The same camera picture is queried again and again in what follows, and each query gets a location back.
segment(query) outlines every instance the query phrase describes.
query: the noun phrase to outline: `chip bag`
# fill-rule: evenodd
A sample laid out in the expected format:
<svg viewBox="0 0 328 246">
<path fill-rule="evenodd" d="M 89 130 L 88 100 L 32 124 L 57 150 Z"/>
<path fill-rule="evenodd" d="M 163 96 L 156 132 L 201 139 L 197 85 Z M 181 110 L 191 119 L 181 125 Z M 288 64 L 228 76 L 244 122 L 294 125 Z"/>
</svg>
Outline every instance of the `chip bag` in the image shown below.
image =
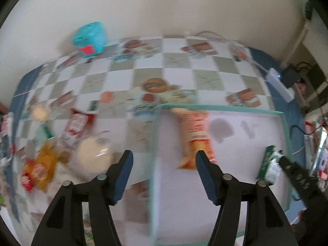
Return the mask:
<svg viewBox="0 0 328 246">
<path fill-rule="evenodd" d="M 46 190 L 48 183 L 54 176 L 57 160 L 57 153 L 47 142 L 45 142 L 41 147 L 34 164 L 30 168 L 31 179 L 38 189 L 43 191 Z"/>
<path fill-rule="evenodd" d="M 185 108 L 172 108 L 178 117 L 182 159 L 180 169 L 196 170 L 196 153 L 204 150 L 209 161 L 215 163 L 211 140 L 207 135 L 208 113 Z"/>
<path fill-rule="evenodd" d="M 34 160 L 25 159 L 25 164 L 22 167 L 22 173 L 21 173 L 21 185 L 27 191 L 28 193 L 32 192 L 32 189 L 34 187 L 32 178 L 31 178 L 31 171 L 34 165 Z"/>
</svg>

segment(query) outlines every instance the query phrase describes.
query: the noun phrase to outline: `white wall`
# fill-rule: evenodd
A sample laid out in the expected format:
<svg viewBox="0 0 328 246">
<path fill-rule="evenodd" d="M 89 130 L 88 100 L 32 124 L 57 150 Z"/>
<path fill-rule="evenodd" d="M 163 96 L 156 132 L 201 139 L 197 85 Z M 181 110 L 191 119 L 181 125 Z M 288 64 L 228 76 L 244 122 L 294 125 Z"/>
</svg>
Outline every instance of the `white wall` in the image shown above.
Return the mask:
<svg viewBox="0 0 328 246">
<path fill-rule="evenodd" d="M 19 79 L 73 50 L 70 37 L 103 22 L 109 39 L 212 30 L 276 59 L 297 35 L 304 0 L 20 0 L 0 30 L 0 101 Z"/>
</svg>

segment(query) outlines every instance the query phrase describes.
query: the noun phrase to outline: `green package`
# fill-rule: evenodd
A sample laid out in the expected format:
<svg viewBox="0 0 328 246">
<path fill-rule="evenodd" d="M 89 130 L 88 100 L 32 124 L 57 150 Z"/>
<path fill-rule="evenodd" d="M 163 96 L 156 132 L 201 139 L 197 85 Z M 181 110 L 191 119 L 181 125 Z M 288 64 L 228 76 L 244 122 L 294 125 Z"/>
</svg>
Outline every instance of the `green package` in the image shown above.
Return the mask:
<svg viewBox="0 0 328 246">
<path fill-rule="evenodd" d="M 274 145 L 270 145 L 265 149 L 262 166 L 257 176 L 257 179 L 265 180 L 269 185 L 276 183 L 281 172 L 278 162 L 283 153 L 281 150 L 275 151 L 274 148 Z"/>
<path fill-rule="evenodd" d="M 270 156 L 274 153 L 274 145 L 270 145 L 265 149 L 262 165 L 257 176 L 257 179 L 265 179 L 265 174 L 268 170 L 268 165 L 270 162 Z"/>
<path fill-rule="evenodd" d="M 42 144 L 50 138 L 53 138 L 51 131 L 48 129 L 45 123 L 41 123 L 35 133 L 35 140 L 37 145 L 42 146 Z"/>
</svg>

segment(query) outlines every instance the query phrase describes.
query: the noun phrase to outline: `yellow snack package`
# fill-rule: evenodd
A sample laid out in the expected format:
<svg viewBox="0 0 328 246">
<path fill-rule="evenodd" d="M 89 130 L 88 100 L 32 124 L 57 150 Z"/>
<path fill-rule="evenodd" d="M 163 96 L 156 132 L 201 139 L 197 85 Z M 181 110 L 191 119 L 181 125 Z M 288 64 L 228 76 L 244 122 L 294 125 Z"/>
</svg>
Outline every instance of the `yellow snack package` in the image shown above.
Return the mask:
<svg viewBox="0 0 328 246">
<path fill-rule="evenodd" d="M 186 108 L 172 108 L 179 121 L 182 159 L 181 169 L 196 169 L 195 156 L 199 150 L 204 150 L 209 161 L 215 163 L 211 140 L 207 136 L 208 113 L 191 111 Z"/>
<path fill-rule="evenodd" d="M 57 153 L 45 142 L 31 170 L 31 178 L 38 189 L 43 191 L 46 190 L 47 184 L 54 176 L 57 160 Z"/>
</svg>

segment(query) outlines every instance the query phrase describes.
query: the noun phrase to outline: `snack bag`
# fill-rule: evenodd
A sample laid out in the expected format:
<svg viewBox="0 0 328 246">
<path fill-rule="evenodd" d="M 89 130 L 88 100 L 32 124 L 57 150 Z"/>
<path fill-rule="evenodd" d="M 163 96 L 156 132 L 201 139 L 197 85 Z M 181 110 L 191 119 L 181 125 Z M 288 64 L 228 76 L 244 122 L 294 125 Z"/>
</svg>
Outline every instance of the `snack bag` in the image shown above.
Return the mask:
<svg viewBox="0 0 328 246">
<path fill-rule="evenodd" d="M 93 123 L 95 115 L 84 114 L 78 110 L 71 109 L 72 116 L 68 121 L 60 141 L 68 148 L 75 148 L 83 132 Z"/>
<path fill-rule="evenodd" d="M 182 147 L 181 169 L 196 169 L 196 153 L 204 150 L 209 161 L 215 163 L 211 141 L 207 137 L 208 113 L 190 111 L 185 108 L 172 108 L 178 116 Z"/>
<path fill-rule="evenodd" d="M 95 175 L 106 172 L 113 163 L 109 142 L 99 136 L 91 136 L 81 141 L 76 160 L 84 171 Z"/>
<path fill-rule="evenodd" d="M 33 183 L 40 190 L 45 190 L 47 184 L 52 180 L 57 160 L 57 153 L 45 142 L 31 167 L 30 173 Z"/>
<path fill-rule="evenodd" d="M 25 164 L 22 167 L 21 185 L 28 193 L 31 193 L 32 189 L 34 187 L 34 184 L 33 184 L 32 178 L 31 178 L 31 171 L 32 171 L 33 165 L 34 165 L 34 161 L 26 158 Z"/>
<path fill-rule="evenodd" d="M 265 149 L 262 166 L 257 176 L 258 180 L 265 180 L 269 185 L 276 183 L 281 172 L 278 161 L 283 153 L 281 150 L 275 151 L 274 148 L 274 145 L 270 145 Z"/>
</svg>

